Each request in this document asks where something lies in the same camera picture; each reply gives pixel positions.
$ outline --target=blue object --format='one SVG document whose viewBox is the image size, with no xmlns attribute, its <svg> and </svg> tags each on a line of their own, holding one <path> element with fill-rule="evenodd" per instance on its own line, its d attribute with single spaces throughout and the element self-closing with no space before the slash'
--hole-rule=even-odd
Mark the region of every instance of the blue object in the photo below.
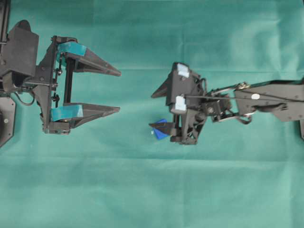
<svg viewBox="0 0 304 228">
<path fill-rule="evenodd" d="M 62 53 L 62 52 L 68 52 L 68 53 L 72 53 L 75 55 L 84 56 L 86 53 L 86 46 L 78 44 L 73 41 L 70 41 L 70 42 L 59 44 L 57 47 L 57 50 L 58 50 L 58 52 L 57 52 L 56 60 L 57 60 L 57 62 L 59 62 L 60 53 Z"/>
<path fill-rule="evenodd" d="M 158 121 L 156 123 L 158 124 L 158 123 L 166 123 L 166 122 L 167 122 L 166 119 L 161 119 L 160 121 Z M 154 134 L 155 134 L 155 136 L 158 140 L 164 139 L 164 138 L 169 136 L 168 134 L 164 134 L 164 133 L 160 132 L 159 130 L 157 130 L 155 128 L 153 128 L 153 131 L 154 131 Z"/>
<path fill-rule="evenodd" d="M 84 117 L 82 105 L 69 105 L 51 109 L 51 120 L 53 122 L 74 117 Z"/>
</svg>

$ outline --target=green fabric surface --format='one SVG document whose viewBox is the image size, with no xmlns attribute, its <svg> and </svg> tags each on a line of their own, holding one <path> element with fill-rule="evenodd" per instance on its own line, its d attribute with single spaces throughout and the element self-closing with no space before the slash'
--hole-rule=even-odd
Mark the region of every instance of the green fabric surface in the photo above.
<svg viewBox="0 0 304 228">
<path fill-rule="evenodd" d="M 301 79 L 302 0 L 12 0 L 9 28 L 22 19 L 39 35 L 37 63 L 59 35 L 120 69 L 75 74 L 72 102 L 121 110 L 48 135 L 39 107 L 17 101 L 15 135 L 0 149 L 0 227 L 304 226 L 298 123 L 264 113 L 249 125 L 208 120 L 196 146 L 157 141 L 148 126 L 171 120 L 165 99 L 150 96 L 174 61 L 209 89 Z"/>
</svg>

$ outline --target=screw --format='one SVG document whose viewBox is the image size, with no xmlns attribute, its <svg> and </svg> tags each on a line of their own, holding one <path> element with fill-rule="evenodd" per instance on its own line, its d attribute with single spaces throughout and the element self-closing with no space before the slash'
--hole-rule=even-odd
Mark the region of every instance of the screw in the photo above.
<svg viewBox="0 0 304 228">
<path fill-rule="evenodd" d="M 209 107 L 207 110 L 210 114 L 214 112 L 214 109 L 212 107 Z"/>
</svg>

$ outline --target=teal tape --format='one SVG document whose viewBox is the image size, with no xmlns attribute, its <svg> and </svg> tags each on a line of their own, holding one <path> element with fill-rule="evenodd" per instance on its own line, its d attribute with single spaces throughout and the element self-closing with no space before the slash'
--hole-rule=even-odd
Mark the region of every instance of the teal tape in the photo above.
<svg viewBox="0 0 304 228">
<path fill-rule="evenodd" d="M 86 53 L 86 46 L 78 44 L 73 41 L 70 41 L 70 42 L 59 44 L 57 46 L 57 50 L 58 50 L 58 52 L 57 52 L 56 60 L 59 62 L 60 53 L 62 53 L 62 52 L 63 53 L 68 52 L 68 53 L 72 53 L 75 55 L 84 56 Z"/>
<path fill-rule="evenodd" d="M 82 105 L 69 105 L 51 109 L 51 120 L 53 122 L 75 117 L 84 117 Z"/>
</svg>

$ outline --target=metal rod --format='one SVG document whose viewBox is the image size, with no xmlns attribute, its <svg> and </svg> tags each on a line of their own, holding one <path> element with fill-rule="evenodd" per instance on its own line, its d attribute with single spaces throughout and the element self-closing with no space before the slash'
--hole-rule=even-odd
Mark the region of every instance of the metal rod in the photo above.
<svg viewBox="0 0 304 228">
<path fill-rule="evenodd" d="M 6 44 L 6 35 L 8 32 L 8 21 L 10 14 L 10 0 L 0 2 L 0 41 L 1 44 Z"/>
<path fill-rule="evenodd" d="M 70 58 L 66 60 L 66 85 L 65 85 L 65 97 L 63 103 L 71 102 L 74 65 L 75 65 L 74 60 Z"/>
</svg>

